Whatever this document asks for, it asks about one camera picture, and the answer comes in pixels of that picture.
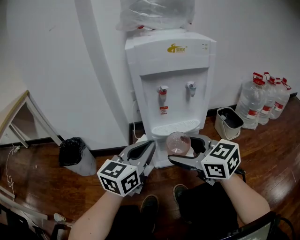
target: human arm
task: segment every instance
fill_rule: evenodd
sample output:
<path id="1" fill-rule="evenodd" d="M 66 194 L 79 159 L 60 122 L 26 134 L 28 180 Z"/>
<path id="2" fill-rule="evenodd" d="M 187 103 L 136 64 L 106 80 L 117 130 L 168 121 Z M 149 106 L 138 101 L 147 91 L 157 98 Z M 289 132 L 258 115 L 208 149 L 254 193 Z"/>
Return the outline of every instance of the human arm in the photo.
<path id="1" fill-rule="evenodd" d="M 123 197 L 106 192 L 73 225 L 69 240 L 104 240 L 116 216 Z"/>
<path id="2" fill-rule="evenodd" d="M 249 224 L 270 212 L 268 202 L 236 174 L 221 184 L 244 224 Z"/>

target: glass cup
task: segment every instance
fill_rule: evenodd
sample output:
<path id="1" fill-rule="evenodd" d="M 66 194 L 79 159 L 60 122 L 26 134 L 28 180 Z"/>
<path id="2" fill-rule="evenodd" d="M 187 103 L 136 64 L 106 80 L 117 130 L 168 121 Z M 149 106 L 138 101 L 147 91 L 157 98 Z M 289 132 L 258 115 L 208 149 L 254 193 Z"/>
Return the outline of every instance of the glass cup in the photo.
<path id="1" fill-rule="evenodd" d="M 191 139 L 182 132 L 174 132 L 167 137 L 166 148 L 168 155 L 185 156 L 191 147 Z"/>

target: water dispenser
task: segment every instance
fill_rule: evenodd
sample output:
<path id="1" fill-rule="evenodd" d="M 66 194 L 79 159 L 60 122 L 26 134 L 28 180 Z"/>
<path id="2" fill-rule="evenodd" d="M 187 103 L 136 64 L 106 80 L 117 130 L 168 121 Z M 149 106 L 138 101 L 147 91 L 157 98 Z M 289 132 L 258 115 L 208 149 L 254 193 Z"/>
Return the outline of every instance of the water dispenser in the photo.
<path id="1" fill-rule="evenodd" d="M 216 42 L 184 29 L 153 30 L 129 37 L 125 49 L 145 132 L 157 145 L 154 165 L 170 166 L 167 136 L 204 127 Z"/>

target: trash bag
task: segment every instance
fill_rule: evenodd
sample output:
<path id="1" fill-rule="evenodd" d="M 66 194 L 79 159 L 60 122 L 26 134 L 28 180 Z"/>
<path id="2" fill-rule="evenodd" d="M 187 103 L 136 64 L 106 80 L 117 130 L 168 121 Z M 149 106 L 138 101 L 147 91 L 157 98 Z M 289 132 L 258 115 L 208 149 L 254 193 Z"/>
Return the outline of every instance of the trash bag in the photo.
<path id="1" fill-rule="evenodd" d="M 85 143 L 80 137 L 73 137 L 63 141 L 60 145 L 60 166 L 72 166 L 80 162 L 83 157 Z"/>
<path id="2" fill-rule="evenodd" d="M 116 29 L 177 29 L 192 23 L 195 0 L 120 0 L 120 22 Z"/>

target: drip tray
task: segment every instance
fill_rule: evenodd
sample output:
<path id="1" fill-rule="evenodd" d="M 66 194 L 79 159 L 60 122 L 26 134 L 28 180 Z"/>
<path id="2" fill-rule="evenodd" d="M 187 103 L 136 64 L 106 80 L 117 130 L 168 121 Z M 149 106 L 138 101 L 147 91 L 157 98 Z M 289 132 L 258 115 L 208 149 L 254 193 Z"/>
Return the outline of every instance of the drip tray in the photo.
<path id="1" fill-rule="evenodd" d="M 168 125 L 158 126 L 152 129 L 152 134 L 155 136 L 165 137 L 174 132 L 187 133 L 195 130 L 200 125 L 199 120 L 188 120 L 184 122 L 177 122 Z"/>

